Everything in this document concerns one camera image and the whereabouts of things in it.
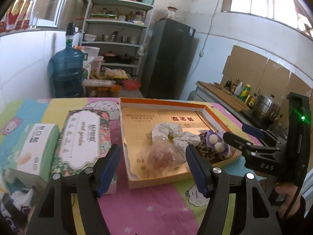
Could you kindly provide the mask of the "person's right hand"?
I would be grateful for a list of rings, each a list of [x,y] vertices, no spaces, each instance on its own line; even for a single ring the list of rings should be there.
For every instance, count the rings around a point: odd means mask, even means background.
[[[285,200],[278,211],[279,217],[289,218],[296,214],[300,208],[301,189],[292,183],[277,183],[274,189],[278,194],[285,195]]]

